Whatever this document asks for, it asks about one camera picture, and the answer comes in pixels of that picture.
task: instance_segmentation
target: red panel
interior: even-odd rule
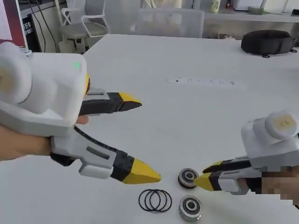
[[[15,45],[25,48],[25,41],[23,37],[22,24],[20,22],[18,7],[15,0],[3,0],[8,24],[10,27],[11,36],[13,38],[12,42]]]

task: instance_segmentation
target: black cushion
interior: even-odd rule
[[[260,30],[244,35],[241,48],[254,55],[277,55],[290,52],[295,39],[288,32],[279,30]]]

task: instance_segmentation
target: blurred hand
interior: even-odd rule
[[[262,177],[262,194],[278,194],[281,200],[292,200],[299,205],[299,166],[284,172],[268,172]],[[246,186],[244,179],[239,180],[240,186]]]

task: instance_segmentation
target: bearing inner ring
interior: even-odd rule
[[[185,172],[185,178],[189,181],[193,181],[194,180],[194,174],[190,171]]]
[[[193,200],[188,200],[186,202],[186,208],[189,210],[189,211],[196,211],[197,209],[197,204],[196,202],[194,202]]]

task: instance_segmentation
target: shelf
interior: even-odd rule
[[[232,21],[260,21],[260,22],[299,22],[299,16],[291,16],[291,13],[252,15],[243,11],[221,8],[218,13],[211,13],[208,8],[200,8],[205,11],[206,20],[232,20]]]

